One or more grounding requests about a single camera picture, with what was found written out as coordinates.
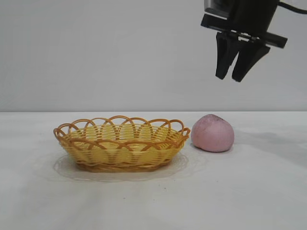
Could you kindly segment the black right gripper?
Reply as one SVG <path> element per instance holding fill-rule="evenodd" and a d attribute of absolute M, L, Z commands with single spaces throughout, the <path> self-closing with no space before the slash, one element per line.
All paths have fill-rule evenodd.
<path fill-rule="evenodd" d="M 278 6 L 277 0 L 206 0 L 201 26 L 222 33 L 216 34 L 216 77 L 223 80 L 238 53 L 238 34 L 248 39 L 284 48 L 287 38 L 268 32 Z M 232 79 L 241 82 L 250 69 L 270 51 L 259 42 L 245 42 L 238 53 Z"/>

